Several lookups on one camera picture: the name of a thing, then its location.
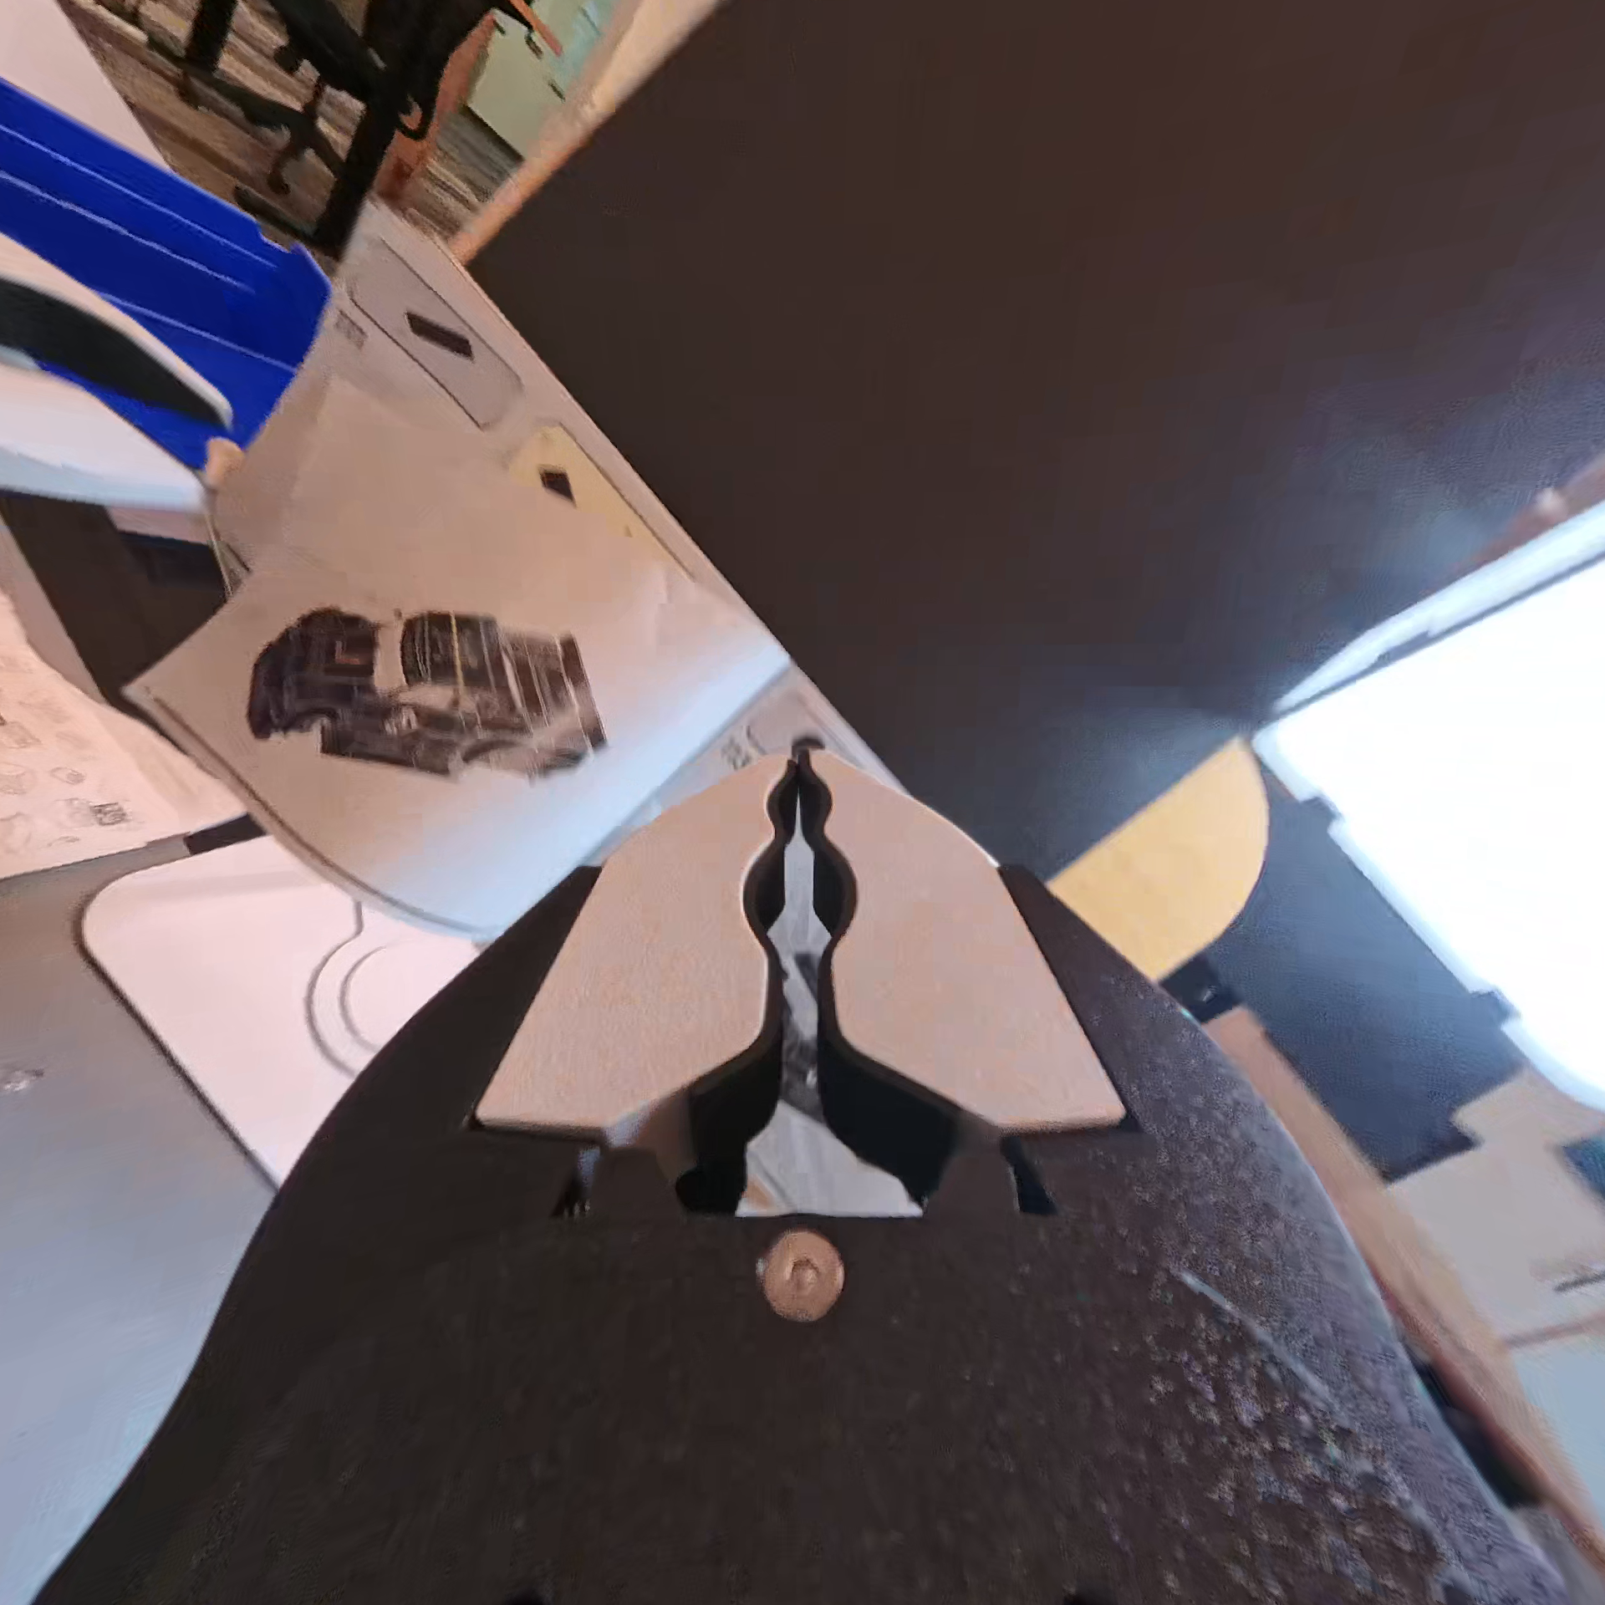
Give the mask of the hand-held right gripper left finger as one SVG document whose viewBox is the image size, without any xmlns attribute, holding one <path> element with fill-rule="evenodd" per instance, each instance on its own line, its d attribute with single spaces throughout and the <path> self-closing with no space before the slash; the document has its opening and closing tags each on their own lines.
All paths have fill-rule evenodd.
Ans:
<svg viewBox="0 0 1605 1605">
<path fill-rule="evenodd" d="M 693 1141 L 693 1087 L 767 1027 L 771 953 L 747 911 L 779 843 L 783 756 L 727 775 L 599 868 L 482 1094 L 484 1127 Z"/>
</svg>

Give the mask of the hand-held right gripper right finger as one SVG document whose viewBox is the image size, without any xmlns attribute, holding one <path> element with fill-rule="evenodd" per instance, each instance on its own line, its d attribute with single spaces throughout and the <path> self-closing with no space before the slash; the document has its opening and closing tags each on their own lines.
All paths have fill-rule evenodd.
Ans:
<svg viewBox="0 0 1605 1605">
<path fill-rule="evenodd" d="M 829 749 L 799 756 L 825 1044 L 995 1133 L 1116 1127 L 1108 1071 L 1000 863 L 932 807 Z"/>
</svg>

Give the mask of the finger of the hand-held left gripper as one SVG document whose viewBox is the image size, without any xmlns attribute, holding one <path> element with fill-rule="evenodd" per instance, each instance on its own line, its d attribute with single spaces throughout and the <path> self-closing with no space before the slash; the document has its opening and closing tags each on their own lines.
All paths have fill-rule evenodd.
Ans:
<svg viewBox="0 0 1605 1605">
<path fill-rule="evenodd" d="M 199 470 L 70 377 L 2 369 L 2 489 L 143 511 L 203 511 L 246 460 L 215 439 Z"/>
<path fill-rule="evenodd" d="M 2 235 L 2 350 L 8 365 L 230 431 L 230 399 L 130 313 Z"/>
</svg>

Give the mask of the lego instruction booklet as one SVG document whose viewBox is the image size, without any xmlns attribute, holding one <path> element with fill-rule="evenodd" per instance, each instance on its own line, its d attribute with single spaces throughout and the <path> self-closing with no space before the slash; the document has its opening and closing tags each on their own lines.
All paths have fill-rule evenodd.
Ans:
<svg viewBox="0 0 1605 1605">
<path fill-rule="evenodd" d="M 444 250 L 358 228 L 212 504 L 230 597 L 127 686 L 272 847 L 92 953 L 282 1184 L 394 1032 L 574 868 L 813 739 L 894 773 Z"/>
</svg>

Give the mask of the blue plastic bin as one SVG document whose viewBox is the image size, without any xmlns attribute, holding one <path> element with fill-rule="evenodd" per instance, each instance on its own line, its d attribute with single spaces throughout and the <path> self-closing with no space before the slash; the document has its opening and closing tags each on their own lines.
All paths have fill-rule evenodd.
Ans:
<svg viewBox="0 0 1605 1605">
<path fill-rule="evenodd" d="M 12 85 L 2 86 L 2 228 L 225 390 L 230 431 L 82 387 L 193 470 L 215 439 L 254 442 L 332 295 L 304 246 L 270 241 L 246 210 Z"/>
</svg>

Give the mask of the printed white paper bag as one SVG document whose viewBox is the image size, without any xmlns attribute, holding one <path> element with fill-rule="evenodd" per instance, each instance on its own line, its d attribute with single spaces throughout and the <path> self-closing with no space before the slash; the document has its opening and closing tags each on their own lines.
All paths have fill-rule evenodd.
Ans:
<svg viewBox="0 0 1605 1605">
<path fill-rule="evenodd" d="M 2 599 L 2 879 L 225 826 L 237 795 L 145 722 L 92 696 Z"/>
</svg>

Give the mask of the black office chair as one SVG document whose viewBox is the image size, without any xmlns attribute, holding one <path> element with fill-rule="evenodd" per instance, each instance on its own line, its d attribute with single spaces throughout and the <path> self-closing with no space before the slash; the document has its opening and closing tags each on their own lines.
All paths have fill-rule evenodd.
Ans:
<svg viewBox="0 0 1605 1605">
<path fill-rule="evenodd" d="M 526 2 L 368 5 L 361 26 L 350 24 L 334 2 L 270 2 L 270 11 L 286 28 L 275 64 L 284 71 L 304 64 L 315 69 L 318 81 L 304 103 L 266 96 L 219 71 L 234 2 L 200 5 L 183 44 L 165 44 L 156 33 L 148 33 L 148 44 L 177 68 L 177 90 L 187 103 L 199 103 L 197 93 L 208 90 L 232 103 L 250 125 L 286 132 L 266 175 L 272 191 L 287 191 L 287 171 L 303 154 L 313 154 L 332 171 L 332 194 L 311 223 L 301 223 L 244 184 L 232 191 L 239 209 L 259 223 L 327 257 L 344 255 L 396 137 L 419 144 L 436 125 L 445 100 L 445 68 L 484 21 L 508 16 L 552 50 L 562 50 Z M 344 157 L 320 127 L 326 90 L 344 93 L 363 110 Z"/>
</svg>

